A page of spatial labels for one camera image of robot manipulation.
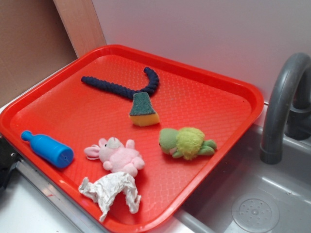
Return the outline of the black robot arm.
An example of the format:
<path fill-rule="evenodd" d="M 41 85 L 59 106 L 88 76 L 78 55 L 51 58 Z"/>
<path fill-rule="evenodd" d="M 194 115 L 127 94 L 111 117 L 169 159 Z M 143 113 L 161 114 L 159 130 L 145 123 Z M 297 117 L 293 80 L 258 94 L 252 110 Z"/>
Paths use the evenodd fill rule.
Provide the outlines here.
<path fill-rule="evenodd" d="M 11 178 L 13 170 L 19 161 L 19 154 L 12 145 L 3 137 L 0 137 L 0 192 L 2 193 Z"/>

